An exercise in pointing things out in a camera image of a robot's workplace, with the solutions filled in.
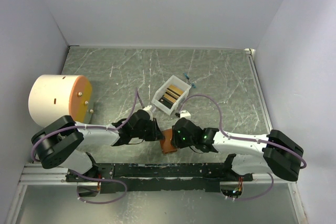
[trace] marble surface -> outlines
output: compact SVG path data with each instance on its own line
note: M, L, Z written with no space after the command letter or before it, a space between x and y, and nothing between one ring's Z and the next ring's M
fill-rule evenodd
M265 191L267 184L244 184L244 197ZM97 196L107 201L117 194ZM287 184L275 184L267 195L232 203L220 193L132 191L106 205L77 200L76 186L28 186L17 224L298 224Z
M144 104L150 104L156 90L171 76L185 81L186 72L196 89L191 94L212 96L223 112L223 128L244 134L267 133L253 75L243 50L193 49L104 49L71 47L62 74L85 75L93 86L92 124L109 124L126 118L138 87ZM206 98L194 98L185 105L192 121L200 127L218 127L215 105ZM177 118L156 110L161 130ZM128 146L87 146L98 163L188 163L223 162L227 153L196 154L189 148L163 155L159 142Z

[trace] cylindrical container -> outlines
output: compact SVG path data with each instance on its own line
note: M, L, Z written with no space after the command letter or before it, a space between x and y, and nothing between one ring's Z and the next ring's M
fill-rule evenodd
M71 115L77 122L89 123L93 112L91 93L91 83L85 76L40 76L30 91L30 116L42 127L64 115Z

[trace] small white box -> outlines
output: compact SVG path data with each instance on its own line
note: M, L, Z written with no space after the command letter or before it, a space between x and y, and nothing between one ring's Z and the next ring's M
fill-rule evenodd
M177 101L172 105L172 107L169 109L167 108L165 105L163 105L159 99L163 96L163 94L166 92L167 88L170 86L170 85L174 85L176 86L177 88L181 89L183 91L183 94L177 99ZM158 90L157 92L155 92L155 95L152 99L152 104L154 104L158 109L162 110L164 113L168 114L168 115L171 115L172 112L174 110L177 109L177 107L179 106L179 104L181 102L183 102L187 96L189 95L189 90L190 90L191 86L182 81L181 79L179 79L178 77L176 76L171 76L168 81L166 81L164 83L164 85L162 85Z

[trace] purple tube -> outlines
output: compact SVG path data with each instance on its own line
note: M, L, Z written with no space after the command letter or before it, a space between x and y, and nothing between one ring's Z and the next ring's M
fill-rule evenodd
M117 131L119 130L120 128L122 128L125 124L127 124L128 120L131 118L133 112L134 112L134 109L135 109L135 105L137 103L137 98L140 98L139 96L139 93L138 93L138 89L136 88L135 89L135 96L134 96L134 102L133 102L133 106L132 106L132 110L130 112L130 114L128 115L128 117L126 118L125 121L122 122L122 124L120 124L117 128L111 128L111 127L108 127L106 128L106 126L103 126L103 125L87 125L87 129L102 129L102 130L108 130L108 131ZM32 160L34 161L39 161L38 159L35 158L35 151L36 151L36 147L42 143L42 141L44 141L45 139L51 137L51 136L54 136L56 134L59 134L61 132L64 132L64 131L68 131L68 130L73 130L73 129L84 129L85 126L81 125L75 125L75 126L70 126L70 127L66 127L66 128L62 128L62 129L59 129L57 131L54 131L54 132L51 132L47 135L45 135L44 137L42 137L41 139L39 139L33 146L33 148L31 149L30 151L30 157L32 158Z
M223 127L222 127L222 110L220 109L218 103L210 96L208 95L205 95L205 94L194 94L194 95L191 95L190 97L188 97L187 99L184 100L184 102L182 103L181 107L180 107L180 110L179 112L182 111L182 108L183 108L183 105L185 104L185 102L187 100L189 100L190 98L192 97L205 97L205 98L208 98L209 100L211 100L215 105L216 107L218 108L218 112L219 112L219 130L220 132L226 136L226 137L229 137L229 135L223 130ZM231 136L230 137L231 139L235 139L235 140L241 140L241 141L249 141L249 142L258 142L257 140L255 140L254 138L245 138L245 137L236 137L236 136ZM298 158L302 163L303 165L300 167L301 169L304 169L307 167L307 162L297 153L295 153L294 151L292 151L291 149L289 148L286 148L282 145L279 145L279 144L276 144L276 143L273 143L271 141L265 141L265 140L259 140L260 143L265 143L265 144L269 144L269 145L272 145L272 146L275 146L277 148L280 148L290 154L292 154L293 156L295 156L296 158Z
M76 174L78 177L81 177L83 179L87 179L87 180L90 180L90 181L97 181L97 182L119 183L119 184L123 185L124 188L125 188L125 191L123 192L123 194L121 196L119 196L118 198L115 198L115 199L109 200L109 201L96 202L96 201L89 201L89 200L82 199L79 196L79 190L78 190L78 187L77 187L77 197L82 202L89 203L89 204L96 204L96 205L104 205L104 204L109 204L109 203L113 203L113 202L116 202L116 201L120 200L121 198L125 197L125 195L127 193L127 185L121 180L109 179L109 178L104 178L104 179L103 178L90 178L90 177L84 176L84 175L82 175L78 172L75 172L74 170L71 170L71 171L72 171L72 173Z

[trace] white wall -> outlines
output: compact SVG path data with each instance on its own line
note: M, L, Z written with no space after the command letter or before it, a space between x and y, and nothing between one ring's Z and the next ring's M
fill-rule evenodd
M284 0L256 66L274 128L305 151L299 188L310 223L335 223L336 0Z
M59 73L66 43L43 0L0 0L0 223L29 160L28 96L38 76Z
M256 48L282 0L46 0L70 45Z

